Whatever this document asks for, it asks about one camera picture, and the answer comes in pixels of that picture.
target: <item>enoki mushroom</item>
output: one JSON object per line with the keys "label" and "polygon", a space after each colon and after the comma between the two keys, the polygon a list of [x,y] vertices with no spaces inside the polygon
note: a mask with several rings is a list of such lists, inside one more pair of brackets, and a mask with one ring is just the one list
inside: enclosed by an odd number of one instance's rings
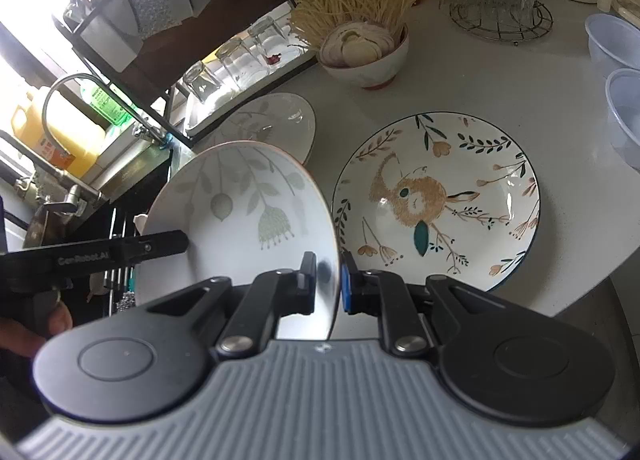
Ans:
{"label": "enoki mushroom", "polygon": [[404,15],[417,0],[296,0],[291,11],[291,31],[312,50],[339,25],[371,21],[384,26],[398,45]]}

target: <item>plate rim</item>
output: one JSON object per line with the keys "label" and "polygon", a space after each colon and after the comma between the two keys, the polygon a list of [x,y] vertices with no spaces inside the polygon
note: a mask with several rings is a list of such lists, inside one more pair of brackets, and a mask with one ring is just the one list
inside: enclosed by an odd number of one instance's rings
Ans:
{"label": "plate rim", "polygon": [[297,161],[300,164],[302,164],[302,166],[306,166],[306,163],[309,162],[309,157],[311,156],[311,152],[313,151],[313,148],[314,148],[314,146],[316,144],[316,133],[318,132],[318,118],[316,116],[316,111],[314,110],[313,106],[311,106],[311,103],[309,101],[307,101],[301,95],[294,94],[292,92],[271,92],[271,93],[268,93],[268,94],[261,95],[259,97],[254,97],[253,99],[251,99],[251,100],[249,100],[249,101],[247,101],[247,102],[245,102],[243,104],[240,104],[240,106],[238,106],[234,111],[232,111],[231,114],[225,120],[223,120],[220,123],[220,126],[222,126],[222,124],[224,124],[227,120],[229,120],[231,117],[233,117],[236,113],[242,113],[242,109],[245,106],[248,106],[249,104],[253,103],[254,101],[258,101],[258,100],[264,99],[264,98],[269,97],[269,96],[294,96],[294,97],[302,100],[302,102],[305,103],[309,107],[309,110],[311,111],[311,115],[312,115],[313,120],[314,120],[313,121],[313,130],[312,130],[312,133],[311,133],[311,144],[309,145],[309,149],[306,152],[305,159],[302,162],[300,162],[293,155],[291,155],[291,157],[295,161]]}
{"label": "plate rim", "polygon": [[334,275],[334,280],[333,280],[334,290],[337,292],[337,296],[335,297],[334,307],[333,307],[333,311],[332,311],[332,319],[331,319],[331,323],[329,325],[329,329],[328,329],[327,337],[326,337],[327,339],[329,339],[331,337],[332,332],[334,331],[335,320],[337,319],[338,306],[340,304],[340,287],[341,287],[340,286],[340,246],[338,245],[338,238],[337,238],[337,236],[335,234],[335,230],[334,230],[334,218],[332,217],[332,211],[329,209],[329,205],[327,204],[327,201],[324,198],[324,195],[322,194],[322,191],[320,190],[318,184],[316,183],[316,180],[311,176],[311,173],[309,173],[308,170],[306,170],[306,168],[302,165],[302,163],[300,163],[291,154],[287,153],[287,151],[283,150],[282,148],[278,148],[276,146],[272,146],[271,144],[267,144],[266,142],[260,142],[259,140],[230,140],[228,142],[222,142],[221,144],[217,144],[216,146],[211,146],[210,148],[207,148],[203,152],[201,152],[201,153],[197,154],[195,157],[193,157],[184,166],[182,166],[174,174],[174,176],[172,176],[169,180],[166,181],[166,183],[162,186],[162,189],[156,195],[156,198],[154,198],[154,201],[152,202],[151,206],[149,207],[149,209],[147,211],[147,215],[149,215],[151,213],[152,209],[156,205],[156,202],[158,202],[158,199],[161,197],[162,193],[165,190],[169,191],[169,189],[168,189],[169,188],[169,182],[171,182],[171,180],[174,177],[177,177],[178,175],[180,175],[180,172],[183,169],[186,169],[187,166],[189,166],[192,162],[196,161],[199,157],[203,156],[204,154],[209,153],[210,151],[213,152],[214,150],[219,151],[223,146],[229,146],[229,145],[232,145],[232,144],[247,144],[249,146],[259,146],[259,147],[261,147],[263,149],[266,148],[268,150],[274,150],[274,151],[276,151],[276,153],[281,153],[285,158],[290,158],[293,162],[296,163],[296,165],[299,168],[301,168],[300,171],[306,176],[308,181],[313,186],[316,194],[318,195],[318,197],[321,199],[322,203],[326,207],[325,213],[326,213],[326,215],[328,217],[328,223],[331,226],[331,233],[334,236],[334,244],[335,244],[335,252],[336,252],[335,263],[337,263],[337,270],[336,270],[336,274]]}
{"label": "plate rim", "polygon": [[[372,136],[375,136],[376,133],[379,133],[382,130],[387,129],[389,126],[391,126],[392,124],[395,124],[396,122],[401,122],[402,120],[407,120],[407,119],[410,119],[411,117],[415,117],[416,115],[421,115],[421,114],[427,114],[427,115],[431,115],[431,114],[459,115],[459,116],[463,116],[463,117],[469,117],[470,119],[480,120],[481,122],[485,122],[488,125],[493,126],[496,130],[498,130],[499,132],[501,132],[504,135],[508,136],[517,145],[517,147],[520,148],[522,153],[524,153],[524,156],[527,157],[527,161],[529,163],[529,167],[531,168],[531,172],[533,173],[533,177],[536,179],[536,183],[538,183],[538,184],[540,183],[540,181],[538,180],[538,174],[536,173],[536,170],[535,170],[533,164],[531,163],[531,160],[527,156],[527,153],[525,152],[524,148],[520,145],[519,142],[516,141],[515,138],[513,138],[511,135],[509,135],[509,133],[505,132],[502,128],[496,126],[491,121],[485,120],[485,119],[483,119],[481,117],[478,117],[478,116],[473,116],[473,115],[469,115],[469,114],[463,114],[461,112],[452,112],[452,111],[449,111],[449,110],[430,110],[430,111],[426,111],[426,112],[419,112],[417,114],[411,114],[411,115],[408,115],[408,116],[401,117],[400,119],[393,120],[392,122],[386,124],[385,126],[382,126],[380,129],[378,129],[375,132],[371,133],[371,135],[369,135],[367,138],[365,138],[363,140],[363,142],[360,143],[355,150],[353,150],[353,153],[351,153],[351,156],[347,159],[347,162],[344,164],[344,166],[342,166],[342,169],[340,170],[340,174],[338,175],[338,179],[335,181],[334,192],[332,193],[332,196],[331,196],[331,216],[332,216],[332,221],[333,221],[333,216],[334,216],[335,194],[337,192],[338,185],[340,184],[340,177],[344,173],[344,170],[346,169],[346,167],[349,165],[349,163],[350,163],[351,159],[353,158],[353,156],[364,145],[364,143],[367,142]],[[536,236],[538,236],[538,229],[540,227],[540,222],[542,221],[542,192],[540,190],[540,186],[538,186],[537,190],[538,190],[538,200],[539,200],[539,204],[540,204],[538,206],[538,223],[536,224],[536,228],[533,231],[533,236],[531,237],[531,241],[529,243],[529,246],[527,247],[527,250],[525,250],[525,253],[524,253],[522,259],[518,262],[518,264],[516,266],[514,266],[511,269],[511,272],[507,276],[505,276],[498,283],[496,283],[494,286],[492,286],[488,290],[484,290],[483,292],[491,292],[491,291],[495,290],[496,288],[498,288],[499,286],[501,286],[505,281],[507,281],[516,272],[516,270],[518,270],[520,268],[522,263],[525,261],[525,259],[527,258],[527,256],[531,252],[531,248],[533,247],[533,244],[536,241]]]}

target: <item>clear plastic bowl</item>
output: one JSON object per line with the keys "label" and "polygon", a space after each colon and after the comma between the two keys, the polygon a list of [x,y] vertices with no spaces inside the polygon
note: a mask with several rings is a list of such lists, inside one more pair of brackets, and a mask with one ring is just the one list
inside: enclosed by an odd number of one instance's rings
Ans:
{"label": "clear plastic bowl", "polygon": [[612,72],[605,93],[611,145],[627,164],[640,170],[640,72],[629,68]]}
{"label": "clear plastic bowl", "polygon": [[605,79],[619,68],[640,70],[640,30],[609,14],[589,16],[584,28],[591,62]]}

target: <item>ceramic bowl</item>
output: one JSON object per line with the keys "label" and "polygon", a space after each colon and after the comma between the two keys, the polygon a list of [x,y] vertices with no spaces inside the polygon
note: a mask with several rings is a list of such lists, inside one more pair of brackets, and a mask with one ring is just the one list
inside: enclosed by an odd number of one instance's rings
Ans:
{"label": "ceramic bowl", "polygon": [[292,156],[262,142],[220,144],[196,156],[162,188],[145,234],[180,229],[183,254],[136,267],[136,302],[146,303],[212,276],[249,284],[265,271],[300,266],[316,254],[315,311],[280,321],[276,336],[324,340],[338,300],[338,249],[324,197]]}
{"label": "ceramic bowl", "polygon": [[332,210],[340,245],[360,269],[416,284],[447,274],[487,291],[526,256],[540,196],[510,136],[475,117],[434,112],[366,140],[340,174]]}
{"label": "ceramic bowl", "polygon": [[402,29],[400,45],[393,52],[373,63],[356,66],[355,68],[336,68],[327,66],[322,62],[320,64],[331,77],[338,79],[338,81],[359,86],[365,90],[378,90],[387,86],[393,80],[406,61],[408,52],[409,31],[405,25]]}

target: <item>black round pad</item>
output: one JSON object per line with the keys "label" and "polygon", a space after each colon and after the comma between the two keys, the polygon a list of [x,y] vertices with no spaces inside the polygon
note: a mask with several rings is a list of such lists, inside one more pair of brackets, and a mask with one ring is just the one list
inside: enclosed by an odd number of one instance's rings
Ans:
{"label": "black round pad", "polygon": [[134,310],[135,317],[81,326],[42,347],[33,377],[55,411],[98,424],[133,422],[179,405],[201,385],[210,357],[189,327]]}
{"label": "black round pad", "polygon": [[144,373],[154,360],[149,343],[129,338],[98,341],[80,352],[78,364],[97,380],[127,380]]}
{"label": "black round pad", "polygon": [[523,379],[546,379],[559,375],[569,364],[562,344],[539,336],[507,339],[495,351],[495,362],[505,372]]}
{"label": "black round pad", "polygon": [[524,310],[465,317],[443,346],[439,368],[470,408],[527,426],[583,418],[614,377],[609,353],[592,336]]}

